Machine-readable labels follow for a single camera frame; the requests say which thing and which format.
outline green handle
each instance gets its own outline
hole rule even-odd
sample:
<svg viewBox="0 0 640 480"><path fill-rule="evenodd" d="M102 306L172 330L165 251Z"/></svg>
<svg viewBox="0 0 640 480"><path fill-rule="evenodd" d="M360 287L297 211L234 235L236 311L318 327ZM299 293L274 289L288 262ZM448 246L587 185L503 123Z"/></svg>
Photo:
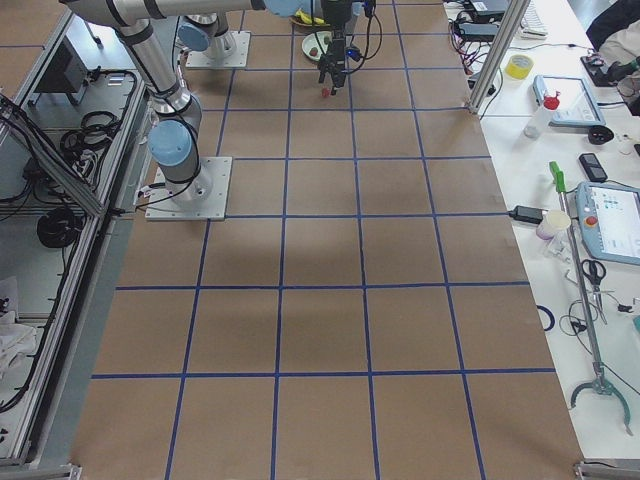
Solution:
<svg viewBox="0 0 640 480"><path fill-rule="evenodd" d="M564 185L564 172L560 170L556 162L549 162L549 169L551 170L551 175L553 175L553 183L556 184L556 192L566 193L567 188Z"/></svg>

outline banana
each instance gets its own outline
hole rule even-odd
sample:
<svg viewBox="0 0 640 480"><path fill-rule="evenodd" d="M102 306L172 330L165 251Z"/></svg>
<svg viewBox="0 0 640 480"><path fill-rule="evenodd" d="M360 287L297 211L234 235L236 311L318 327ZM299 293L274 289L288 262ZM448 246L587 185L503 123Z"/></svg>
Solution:
<svg viewBox="0 0 640 480"><path fill-rule="evenodd" d="M311 15L309 15L306 12L303 12L302 9L298 9L298 11L296 12L296 17L298 17L300 19L300 21L302 21L302 23L304 23L305 25L326 25L325 21L321 18L314 18L313 22L311 21Z"/></svg>

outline scissors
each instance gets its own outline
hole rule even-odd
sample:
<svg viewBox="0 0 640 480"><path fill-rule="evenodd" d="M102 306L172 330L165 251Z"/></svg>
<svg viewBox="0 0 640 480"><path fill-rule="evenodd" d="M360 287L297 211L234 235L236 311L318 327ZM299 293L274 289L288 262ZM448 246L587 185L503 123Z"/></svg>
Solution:
<svg viewBox="0 0 640 480"><path fill-rule="evenodd" d="M607 324L607 319L604 316L604 310L602 309L602 292L600 291L600 283L607 275L607 269L605 266L597 260L583 260L580 264L582 266L582 274L589 280L591 287L593 288L593 298L596 301L602 321Z"/></svg>

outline white table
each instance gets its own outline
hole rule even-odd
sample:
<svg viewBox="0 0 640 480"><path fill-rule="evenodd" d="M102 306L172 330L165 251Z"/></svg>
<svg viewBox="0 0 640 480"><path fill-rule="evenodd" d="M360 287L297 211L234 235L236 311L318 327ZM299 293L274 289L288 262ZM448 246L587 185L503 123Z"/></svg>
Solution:
<svg viewBox="0 0 640 480"><path fill-rule="evenodd" d="M515 38L512 46L529 47L541 43L590 46L590 43L569 5L561 0L535 0L536 9L549 30L544 41ZM534 60L533 70L524 80L504 75L501 93L490 105L481 125L491 152L500 187L509 208L527 205L540 208L559 208L558 195L551 181L548 162L555 160L565 173L567 188L574 188L586 181L578 155L596 153L610 179L640 186L640 156L623 141L623 134L640 140L640 118L632 117L625 106L603 109L607 125L617 138L603 146L588 143L586 133L565 133L553 129L538 140L522 134L531 114L537 108L531 84L536 74L581 76L588 78L580 63L586 54L583 48L568 46L541 46L528 51L509 50L503 59L524 53ZM614 88L592 88L599 102L616 102L620 97ZM483 112L487 101L480 109ZM565 272L572 264L549 255L546 243L535 235L529 225L513 223L531 288L538 304L550 308L557 319L567 312L570 302L579 298L575 285L565 279ZM640 297L640 267L605 262L607 277L603 290L614 290L614 295L624 304L631 304ZM613 300L605 297L604 306L608 325L596 322L600 349L605 363L636 388L640 388L640 334L632 320L640 315L640 305L635 314L617 312ZM574 313L581 316L578 306ZM588 346L586 333L583 341ZM591 357L573 337L556 326L547 333L549 348L558 372L567 404L574 388L595 378ZM522 339L526 348L526 339ZM631 408L631 429L636 436L626 434L622 424L620 402L600 396L591 390L582 392L571 419L585 458L640 458L640 397L624 386L609 371L606 378L624 395Z"/></svg>

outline tape roll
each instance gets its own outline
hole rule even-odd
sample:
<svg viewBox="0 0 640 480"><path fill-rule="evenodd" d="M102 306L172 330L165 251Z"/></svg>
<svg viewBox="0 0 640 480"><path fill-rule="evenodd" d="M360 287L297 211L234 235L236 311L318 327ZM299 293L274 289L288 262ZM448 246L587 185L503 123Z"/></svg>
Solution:
<svg viewBox="0 0 640 480"><path fill-rule="evenodd" d="M533 60L526 55L513 55L504 71L513 78L522 80L533 68Z"/></svg>

